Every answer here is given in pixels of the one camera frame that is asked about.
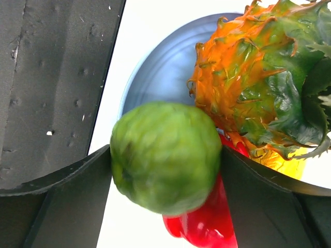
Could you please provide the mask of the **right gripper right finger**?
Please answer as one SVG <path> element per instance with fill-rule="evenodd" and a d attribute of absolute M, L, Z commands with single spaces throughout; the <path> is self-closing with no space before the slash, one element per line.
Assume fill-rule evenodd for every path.
<path fill-rule="evenodd" d="M 330 247 L 330 189 L 223 147 L 221 176 L 239 247 Z"/>

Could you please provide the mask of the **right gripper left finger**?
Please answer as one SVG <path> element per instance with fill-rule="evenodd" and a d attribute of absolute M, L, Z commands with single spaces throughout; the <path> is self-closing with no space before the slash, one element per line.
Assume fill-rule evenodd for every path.
<path fill-rule="evenodd" d="M 84 159 L 1 190 L 1 247 L 96 247 L 111 184 L 105 145 Z"/>

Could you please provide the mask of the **fake mango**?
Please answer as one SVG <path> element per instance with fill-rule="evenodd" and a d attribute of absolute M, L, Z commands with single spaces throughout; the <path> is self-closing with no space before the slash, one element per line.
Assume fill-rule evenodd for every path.
<path fill-rule="evenodd" d="M 258 150 L 252 160 L 297 180 L 301 180 L 306 167 L 305 160 L 286 161 L 277 152 L 266 149 Z"/>

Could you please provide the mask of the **fake red fruit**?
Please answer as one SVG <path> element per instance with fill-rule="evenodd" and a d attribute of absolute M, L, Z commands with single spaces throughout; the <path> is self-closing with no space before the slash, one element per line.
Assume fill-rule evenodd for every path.
<path fill-rule="evenodd" d="M 163 216 L 167 231 L 196 247 L 238 247 L 221 175 L 206 202 L 193 212 Z"/>

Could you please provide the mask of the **fake green fruit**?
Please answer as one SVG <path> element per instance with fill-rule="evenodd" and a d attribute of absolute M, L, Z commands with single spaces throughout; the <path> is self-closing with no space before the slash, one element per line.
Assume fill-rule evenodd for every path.
<path fill-rule="evenodd" d="M 125 113 L 110 139 L 113 180 L 133 203 L 180 215 L 200 207 L 215 184 L 222 144 L 199 108 L 150 102 Z"/>

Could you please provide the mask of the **fake pineapple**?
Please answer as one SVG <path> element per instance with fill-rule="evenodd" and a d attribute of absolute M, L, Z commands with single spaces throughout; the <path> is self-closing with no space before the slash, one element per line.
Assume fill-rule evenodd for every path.
<path fill-rule="evenodd" d="M 253 1 L 242 16 L 222 17 L 195 47 L 187 82 L 205 111 L 252 157 L 274 151 L 285 160 L 330 150 L 330 10 L 328 1 L 298 5 Z"/>

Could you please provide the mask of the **blue plastic plate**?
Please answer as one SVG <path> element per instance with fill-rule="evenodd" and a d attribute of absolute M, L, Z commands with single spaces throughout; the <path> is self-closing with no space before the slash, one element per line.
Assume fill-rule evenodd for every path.
<path fill-rule="evenodd" d="M 195 45 L 206 42 L 217 28 L 217 20 L 233 20 L 237 13 L 212 14 L 191 21 L 169 34 L 133 70 L 118 116 L 151 101 L 179 102 L 194 105 L 186 82 L 196 61 Z"/>

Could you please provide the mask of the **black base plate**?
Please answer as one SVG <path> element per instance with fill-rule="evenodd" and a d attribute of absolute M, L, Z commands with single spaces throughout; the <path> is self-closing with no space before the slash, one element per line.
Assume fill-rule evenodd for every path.
<path fill-rule="evenodd" d="M 1 1 L 1 188 L 84 158 L 124 1 Z"/>

